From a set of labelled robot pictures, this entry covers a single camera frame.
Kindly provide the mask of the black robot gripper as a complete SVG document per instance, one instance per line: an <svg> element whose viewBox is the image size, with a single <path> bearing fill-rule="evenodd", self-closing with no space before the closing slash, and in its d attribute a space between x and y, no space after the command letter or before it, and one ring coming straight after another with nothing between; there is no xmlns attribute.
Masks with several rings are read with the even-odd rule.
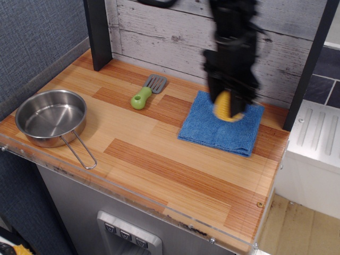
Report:
<svg viewBox="0 0 340 255"><path fill-rule="evenodd" d="M216 36L217 50L204 50L210 100L214 103L224 91L231 90L231 117L243 113L257 97L259 82L252 73L256 60L257 35L240 38Z"/></svg>

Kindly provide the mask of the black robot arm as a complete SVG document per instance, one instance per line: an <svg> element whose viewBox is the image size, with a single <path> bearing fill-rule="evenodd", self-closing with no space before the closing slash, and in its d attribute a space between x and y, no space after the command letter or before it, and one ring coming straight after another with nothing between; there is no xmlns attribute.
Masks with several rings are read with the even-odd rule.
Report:
<svg viewBox="0 0 340 255"><path fill-rule="evenodd" d="M216 51L205 50L210 100L217 118L236 122L253 103L259 83L252 73L258 28L251 22L255 1L210 1Z"/></svg>

